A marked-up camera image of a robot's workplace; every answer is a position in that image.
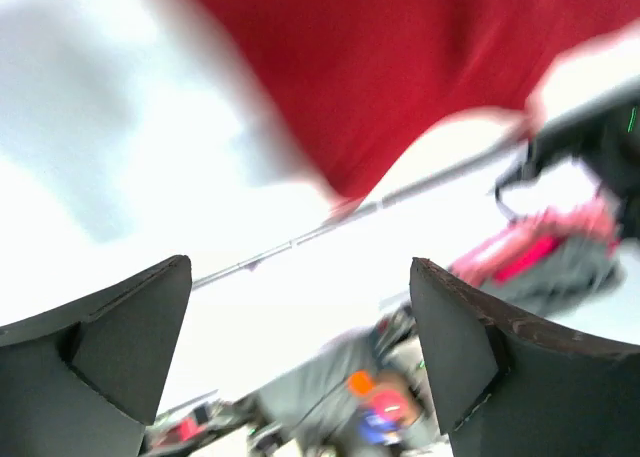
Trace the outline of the dark red t-shirt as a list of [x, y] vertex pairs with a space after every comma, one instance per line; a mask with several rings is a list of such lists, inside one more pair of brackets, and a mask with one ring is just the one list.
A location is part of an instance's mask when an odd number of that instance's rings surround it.
[[369, 194], [418, 137], [472, 109], [523, 114], [553, 62], [639, 17], [639, 0], [157, 0], [194, 47], [241, 62], [339, 196]]

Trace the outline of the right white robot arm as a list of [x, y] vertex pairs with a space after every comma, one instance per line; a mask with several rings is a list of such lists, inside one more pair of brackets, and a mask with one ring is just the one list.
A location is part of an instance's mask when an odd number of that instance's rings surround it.
[[639, 237], [639, 81], [634, 80], [545, 126], [528, 142], [526, 158], [501, 176], [493, 190], [502, 214], [518, 215], [502, 202], [507, 187], [533, 182], [567, 159], [582, 161], [620, 201], [621, 237]]

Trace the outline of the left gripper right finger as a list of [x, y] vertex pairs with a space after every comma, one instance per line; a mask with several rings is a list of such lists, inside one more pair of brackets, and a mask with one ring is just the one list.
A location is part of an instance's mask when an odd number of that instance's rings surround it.
[[410, 296], [457, 456], [635, 456], [639, 349], [553, 323], [417, 258]]

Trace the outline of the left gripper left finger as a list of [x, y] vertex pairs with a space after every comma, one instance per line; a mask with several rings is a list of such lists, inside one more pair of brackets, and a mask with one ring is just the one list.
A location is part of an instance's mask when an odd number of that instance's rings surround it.
[[191, 288], [191, 261], [176, 255], [2, 327], [2, 455], [137, 455]]

